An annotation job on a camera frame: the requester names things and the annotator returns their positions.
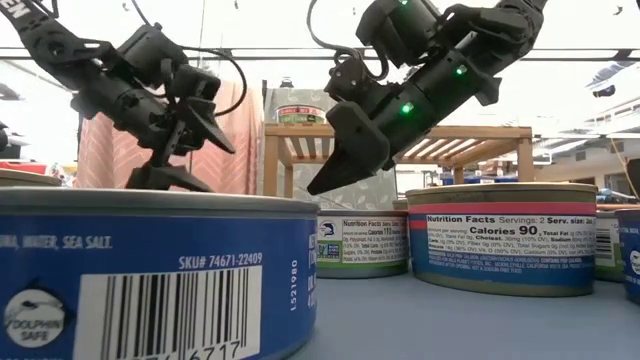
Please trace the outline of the green-label tuna can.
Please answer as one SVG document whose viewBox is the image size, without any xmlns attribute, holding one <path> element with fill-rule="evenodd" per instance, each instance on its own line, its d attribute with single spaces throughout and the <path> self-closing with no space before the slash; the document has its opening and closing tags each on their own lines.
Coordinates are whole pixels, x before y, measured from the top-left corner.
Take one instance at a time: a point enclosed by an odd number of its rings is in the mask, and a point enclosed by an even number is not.
<svg viewBox="0 0 640 360">
<path fill-rule="evenodd" d="M 596 205 L 596 255 L 597 280 L 621 283 L 624 281 L 623 260 L 618 234 L 618 210 L 640 210 L 640 205 Z"/>
<path fill-rule="evenodd" d="M 326 112 L 311 105 L 285 105 L 275 110 L 276 121 L 281 124 L 302 124 L 326 122 Z"/>
<path fill-rule="evenodd" d="M 405 274 L 409 268 L 407 213 L 322 210 L 317 220 L 316 272 L 327 279 Z"/>
</svg>

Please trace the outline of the wooden slatted shelf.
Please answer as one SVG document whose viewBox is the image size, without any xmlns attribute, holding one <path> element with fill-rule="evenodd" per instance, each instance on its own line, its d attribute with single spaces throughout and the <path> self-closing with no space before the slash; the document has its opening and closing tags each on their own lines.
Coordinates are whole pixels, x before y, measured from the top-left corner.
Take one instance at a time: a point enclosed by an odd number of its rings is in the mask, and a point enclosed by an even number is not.
<svg viewBox="0 0 640 360">
<path fill-rule="evenodd" d="M 264 126 L 263 194 L 276 196 L 278 169 L 284 167 L 284 196 L 293 196 L 293 166 L 322 164 L 330 153 L 334 131 L 328 124 Z M 454 182 L 464 182 L 464 167 L 515 152 L 521 182 L 534 180 L 532 129 L 498 126 L 437 126 L 420 142 L 400 152 L 398 164 L 439 165 L 453 170 Z"/>
</svg>

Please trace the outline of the pink chevron cloth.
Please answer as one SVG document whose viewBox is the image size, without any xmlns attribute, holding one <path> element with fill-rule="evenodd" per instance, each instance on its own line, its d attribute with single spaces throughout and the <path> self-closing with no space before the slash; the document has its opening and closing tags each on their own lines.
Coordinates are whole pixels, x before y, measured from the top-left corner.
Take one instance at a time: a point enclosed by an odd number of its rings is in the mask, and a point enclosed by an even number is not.
<svg viewBox="0 0 640 360">
<path fill-rule="evenodd" d="M 172 157 L 171 162 L 188 166 L 216 192 L 254 194 L 263 120 L 261 91 L 250 88 L 240 107 L 216 119 L 234 146 L 234 154 L 207 143 L 188 157 Z M 75 186 L 123 188 L 131 171 L 150 155 L 150 150 L 137 145 L 135 137 L 114 129 L 111 119 L 98 114 L 82 124 Z"/>
</svg>

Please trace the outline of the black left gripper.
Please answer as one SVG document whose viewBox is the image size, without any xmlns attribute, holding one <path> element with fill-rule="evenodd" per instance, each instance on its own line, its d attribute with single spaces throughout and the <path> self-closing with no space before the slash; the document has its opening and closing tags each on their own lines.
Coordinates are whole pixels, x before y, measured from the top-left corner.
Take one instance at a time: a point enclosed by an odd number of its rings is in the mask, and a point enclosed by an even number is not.
<svg viewBox="0 0 640 360">
<path fill-rule="evenodd" d="M 73 77 L 77 92 L 71 106 L 85 117 L 102 113 L 114 127 L 137 139 L 151 151 L 143 167 L 134 168 L 128 189 L 168 191 L 179 187 L 212 192 L 185 166 L 170 165 L 173 155 L 184 156 L 200 148 L 200 136 L 227 153 L 234 153 L 230 140 L 215 120 L 215 103 L 198 97 L 175 98 L 173 102 L 149 91 L 127 72 L 86 69 Z"/>
</svg>

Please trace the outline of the red storage bin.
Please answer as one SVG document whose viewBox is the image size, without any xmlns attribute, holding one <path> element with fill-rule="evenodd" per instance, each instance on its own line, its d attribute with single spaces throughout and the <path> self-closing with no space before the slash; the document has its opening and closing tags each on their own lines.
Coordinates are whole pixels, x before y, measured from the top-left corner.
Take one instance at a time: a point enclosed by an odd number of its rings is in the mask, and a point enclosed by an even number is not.
<svg viewBox="0 0 640 360">
<path fill-rule="evenodd" d="M 47 164 L 39 162 L 5 161 L 4 159 L 0 161 L 0 169 L 23 171 L 40 175 L 45 175 L 47 168 Z"/>
</svg>

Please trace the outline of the black edge object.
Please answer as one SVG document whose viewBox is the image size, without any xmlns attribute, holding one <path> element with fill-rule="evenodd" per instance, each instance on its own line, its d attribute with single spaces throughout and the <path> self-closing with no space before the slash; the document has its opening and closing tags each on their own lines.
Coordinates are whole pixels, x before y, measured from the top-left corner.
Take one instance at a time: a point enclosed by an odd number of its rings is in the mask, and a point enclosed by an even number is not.
<svg viewBox="0 0 640 360">
<path fill-rule="evenodd" d="M 626 164 L 632 194 L 640 199 L 640 158 L 630 159 Z"/>
</svg>

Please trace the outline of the green leaf-pattern cloth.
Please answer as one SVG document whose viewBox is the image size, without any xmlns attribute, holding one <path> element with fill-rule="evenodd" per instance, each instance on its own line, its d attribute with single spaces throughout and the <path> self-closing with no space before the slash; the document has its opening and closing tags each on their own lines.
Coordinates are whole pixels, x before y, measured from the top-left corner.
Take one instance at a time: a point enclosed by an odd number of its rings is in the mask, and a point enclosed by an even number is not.
<svg viewBox="0 0 640 360">
<path fill-rule="evenodd" d="M 329 110 L 335 105 L 321 89 L 273 88 L 265 95 L 264 122 L 277 123 L 276 110 L 287 105 L 311 105 Z M 374 177 L 317 196 L 306 187 L 321 168 L 319 164 L 293 167 L 293 198 L 318 203 L 323 209 L 392 210 L 397 199 L 394 170 L 379 171 Z"/>
</svg>

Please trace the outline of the blue-label tuna can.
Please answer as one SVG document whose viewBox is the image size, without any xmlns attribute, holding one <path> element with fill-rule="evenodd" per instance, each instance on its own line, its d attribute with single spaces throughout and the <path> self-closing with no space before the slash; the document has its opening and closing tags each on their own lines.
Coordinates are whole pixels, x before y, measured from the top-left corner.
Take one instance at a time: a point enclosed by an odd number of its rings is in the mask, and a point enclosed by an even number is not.
<svg viewBox="0 0 640 360">
<path fill-rule="evenodd" d="M 630 301 L 640 305 L 640 210 L 618 210 L 615 215 L 626 295 Z"/>
<path fill-rule="evenodd" d="M 309 202 L 0 188 L 0 360 L 281 360 L 316 320 Z"/>
</svg>

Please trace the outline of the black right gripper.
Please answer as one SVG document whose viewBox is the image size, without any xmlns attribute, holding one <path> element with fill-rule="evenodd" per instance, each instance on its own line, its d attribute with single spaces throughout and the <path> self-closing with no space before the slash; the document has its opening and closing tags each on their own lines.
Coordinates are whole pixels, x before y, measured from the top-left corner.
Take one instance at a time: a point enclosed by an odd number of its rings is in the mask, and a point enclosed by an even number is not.
<svg viewBox="0 0 640 360">
<path fill-rule="evenodd" d="M 372 177 L 396 164 L 400 152 L 476 96 L 499 99 L 500 78 L 459 57 L 422 66 L 402 84 L 381 85 L 350 58 L 330 70 L 327 93 L 338 103 L 327 113 L 334 151 L 307 186 L 318 195 Z"/>
</svg>

